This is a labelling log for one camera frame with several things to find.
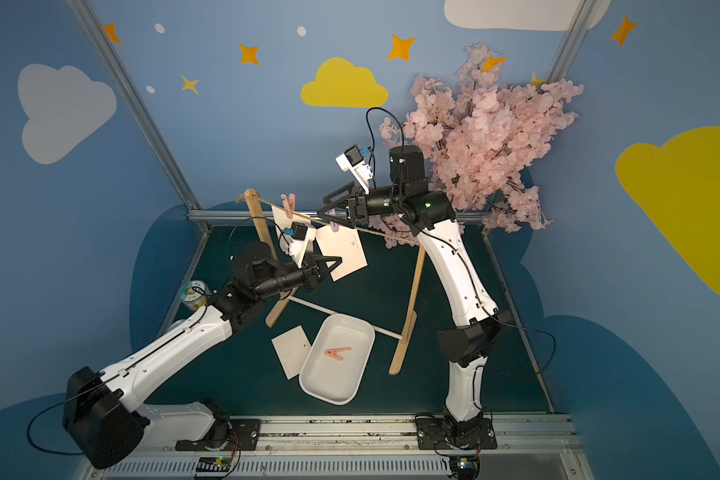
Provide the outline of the aluminium frame post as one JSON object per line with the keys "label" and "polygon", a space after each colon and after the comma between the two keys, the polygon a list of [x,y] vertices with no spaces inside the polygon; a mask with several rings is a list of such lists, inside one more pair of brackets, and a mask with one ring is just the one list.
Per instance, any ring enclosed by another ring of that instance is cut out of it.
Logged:
{"label": "aluminium frame post", "polygon": [[590,17],[595,10],[596,4],[596,0],[579,1],[547,73],[546,80],[548,83],[554,83],[566,77],[589,30]]}
{"label": "aluminium frame post", "polygon": [[68,0],[66,4],[123,97],[181,200],[188,210],[200,210],[201,205],[197,196],[149,112],[140,91],[117,52],[115,43],[109,39],[93,3],[86,0]]}

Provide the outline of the yellow green tin can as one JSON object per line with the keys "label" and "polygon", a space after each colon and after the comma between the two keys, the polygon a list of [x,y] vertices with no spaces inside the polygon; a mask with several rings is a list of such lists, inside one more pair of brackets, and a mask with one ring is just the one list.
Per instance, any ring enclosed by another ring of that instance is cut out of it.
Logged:
{"label": "yellow green tin can", "polygon": [[208,299],[208,287],[202,280],[190,280],[179,291],[180,302],[192,311],[204,307]]}

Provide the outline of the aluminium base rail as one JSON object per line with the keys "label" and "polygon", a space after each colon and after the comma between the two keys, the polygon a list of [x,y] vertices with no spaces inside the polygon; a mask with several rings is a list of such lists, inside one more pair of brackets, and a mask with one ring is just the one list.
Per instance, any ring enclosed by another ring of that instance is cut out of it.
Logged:
{"label": "aluminium base rail", "polygon": [[82,461],[77,479],[195,479],[201,457],[231,457],[224,479],[591,479],[572,420],[560,414],[489,417],[495,450],[420,450],[417,415],[263,416],[254,451],[135,451],[99,470]]}

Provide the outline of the white postcard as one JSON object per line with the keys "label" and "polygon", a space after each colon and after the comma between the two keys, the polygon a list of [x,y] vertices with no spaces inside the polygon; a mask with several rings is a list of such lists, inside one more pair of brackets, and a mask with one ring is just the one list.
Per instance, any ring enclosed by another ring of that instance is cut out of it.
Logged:
{"label": "white postcard", "polygon": [[302,326],[294,327],[271,340],[287,380],[296,377],[311,351]]}
{"label": "white postcard", "polygon": [[338,230],[334,231],[331,226],[321,227],[316,230],[316,242],[324,256],[337,256],[342,260],[331,272],[333,281],[367,266],[359,234],[354,229],[339,226]]}
{"label": "white postcard", "polygon": [[288,250],[288,245],[292,240],[292,223],[293,220],[287,217],[286,212],[282,208],[272,207],[273,220],[277,225],[278,245],[283,252]]}

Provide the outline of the white plastic tray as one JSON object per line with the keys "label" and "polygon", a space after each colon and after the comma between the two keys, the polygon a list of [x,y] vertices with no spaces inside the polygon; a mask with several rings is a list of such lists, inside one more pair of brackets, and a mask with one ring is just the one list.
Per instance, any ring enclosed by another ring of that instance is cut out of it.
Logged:
{"label": "white plastic tray", "polygon": [[[299,385],[321,401],[342,406],[357,394],[375,341],[375,331],[365,320],[344,314],[328,316],[322,323],[299,374]],[[327,357],[329,348],[351,347],[344,360]]]}

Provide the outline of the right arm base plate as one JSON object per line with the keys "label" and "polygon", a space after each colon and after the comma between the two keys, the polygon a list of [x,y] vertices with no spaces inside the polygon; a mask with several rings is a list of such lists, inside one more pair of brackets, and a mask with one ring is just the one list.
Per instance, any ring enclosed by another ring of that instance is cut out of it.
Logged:
{"label": "right arm base plate", "polygon": [[498,446],[492,421],[480,415],[464,422],[450,416],[417,415],[414,424],[420,450],[495,450]]}

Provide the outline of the salmon clothespin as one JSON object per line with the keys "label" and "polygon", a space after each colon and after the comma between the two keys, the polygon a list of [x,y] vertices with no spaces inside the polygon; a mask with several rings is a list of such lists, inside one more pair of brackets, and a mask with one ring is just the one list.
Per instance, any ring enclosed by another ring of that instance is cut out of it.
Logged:
{"label": "salmon clothespin", "polygon": [[329,348],[324,351],[324,354],[337,361],[343,361],[344,357],[343,354],[345,352],[351,351],[351,347],[340,347],[340,348]]}

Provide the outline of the light pink clothespin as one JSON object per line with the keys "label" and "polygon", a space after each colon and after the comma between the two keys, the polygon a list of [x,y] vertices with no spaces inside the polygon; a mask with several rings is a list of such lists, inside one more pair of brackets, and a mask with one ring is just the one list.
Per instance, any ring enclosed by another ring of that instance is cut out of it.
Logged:
{"label": "light pink clothespin", "polygon": [[282,194],[281,195],[282,200],[282,208],[285,212],[285,215],[288,219],[293,219],[295,214],[295,203],[296,203],[296,196],[293,193],[290,193],[288,195]]}

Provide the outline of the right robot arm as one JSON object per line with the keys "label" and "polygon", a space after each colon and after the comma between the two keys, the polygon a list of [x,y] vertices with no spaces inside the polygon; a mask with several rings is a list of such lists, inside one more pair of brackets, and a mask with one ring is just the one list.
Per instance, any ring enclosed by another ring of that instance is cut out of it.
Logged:
{"label": "right robot arm", "polygon": [[354,179],[326,195],[318,215],[352,229],[373,216],[396,215],[410,229],[434,265],[454,322],[453,328],[440,331],[437,337],[449,362],[444,414],[431,419],[423,430],[430,436],[432,449],[493,448],[493,422],[481,401],[483,371],[498,334],[512,328],[511,315],[499,311],[484,289],[447,195],[429,188],[421,149],[406,143],[390,148],[391,183],[383,188],[375,185],[374,159],[374,148],[356,145],[339,154],[338,166]]}

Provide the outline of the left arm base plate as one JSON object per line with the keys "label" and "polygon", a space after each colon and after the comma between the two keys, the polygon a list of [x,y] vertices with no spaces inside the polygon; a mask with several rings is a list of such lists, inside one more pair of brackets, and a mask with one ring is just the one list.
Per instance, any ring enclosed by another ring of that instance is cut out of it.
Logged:
{"label": "left arm base plate", "polygon": [[232,418],[216,420],[200,440],[182,440],[175,444],[176,451],[254,451],[257,447],[262,422],[260,419]]}

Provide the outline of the rear aluminium floor rail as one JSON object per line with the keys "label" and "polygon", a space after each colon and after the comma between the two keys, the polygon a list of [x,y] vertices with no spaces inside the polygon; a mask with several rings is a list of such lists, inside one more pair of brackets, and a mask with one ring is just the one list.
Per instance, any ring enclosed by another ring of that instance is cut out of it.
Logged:
{"label": "rear aluminium floor rail", "polygon": [[[262,213],[251,213],[249,210],[213,210],[213,209],[206,209],[206,210],[189,210],[189,213],[187,214],[187,217],[191,221],[195,222],[201,222],[206,221],[210,223],[228,223],[228,222],[237,222],[241,220],[245,220],[248,217],[266,217],[269,219],[275,219],[275,214],[272,210],[278,210],[281,211],[282,209],[280,207],[273,207],[270,205],[264,205],[261,207]],[[482,222],[483,217],[487,215],[487,213],[482,211],[463,211],[463,212],[456,212],[454,220],[457,222],[462,223],[469,223],[469,224],[476,224],[479,225]],[[295,217],[300,218],[310,218],[314,222],[323,221],[322,217],[319,217],[318,213],[316,211],[297,211],[292,215]],[[343,210],[338,210],[338,213],[335,214],[337,218],[340,220],[345,220],[346,215]]]}

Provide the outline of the right aluminium frame post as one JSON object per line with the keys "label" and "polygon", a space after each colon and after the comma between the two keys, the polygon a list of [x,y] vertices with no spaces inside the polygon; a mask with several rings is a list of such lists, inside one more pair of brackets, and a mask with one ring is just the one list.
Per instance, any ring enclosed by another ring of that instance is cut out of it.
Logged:
{"label": "right aluminium frame post", "polygon": [[548,83],[554,83],[566,77],[589,30],[590,17],[595,10],[596,4],[596,0],[579,1],[547,73],[546,80]]}

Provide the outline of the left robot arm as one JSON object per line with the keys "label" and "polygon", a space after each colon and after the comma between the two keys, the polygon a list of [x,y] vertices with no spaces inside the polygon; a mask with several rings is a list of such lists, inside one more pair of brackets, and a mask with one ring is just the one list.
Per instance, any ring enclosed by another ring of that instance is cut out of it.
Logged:
{"label": "left robot arm", "polygon": [[157,407],[147,400],[195,358],[261,316],[269,298],[299,287],[315,291],[342,259],[302,251],[283,263],[256,241],[232,262],[230,279],[188,319],[119,362],[70,376],[61,424],[93,467],[112,467],[140,446],[200,441],[225,426],[224,413],[208,401]]}

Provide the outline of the green circuit board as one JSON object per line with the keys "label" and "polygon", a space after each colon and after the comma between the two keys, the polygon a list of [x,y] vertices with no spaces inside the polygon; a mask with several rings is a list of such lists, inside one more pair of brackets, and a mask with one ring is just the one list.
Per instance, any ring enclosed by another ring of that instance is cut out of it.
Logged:
{"label": "green circuit board", "polygon": [[231,457],[201,457],[196,463],[194,478],[224,479],[232,472],[233,466]]}

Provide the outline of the purple clothespin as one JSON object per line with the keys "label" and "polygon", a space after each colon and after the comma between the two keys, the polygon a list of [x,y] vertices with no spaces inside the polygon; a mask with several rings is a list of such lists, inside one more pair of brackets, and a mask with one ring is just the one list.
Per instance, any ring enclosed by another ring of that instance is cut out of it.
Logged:
{"label": "purple clothespin", "polygon": [[326,212],[327,218],[329,220],[330,228],[333,232],[338,233],[340,231],[340,225],[336,222],[334,222],[334,219],[336,218],[336,212],[334,209],[329,209]]}

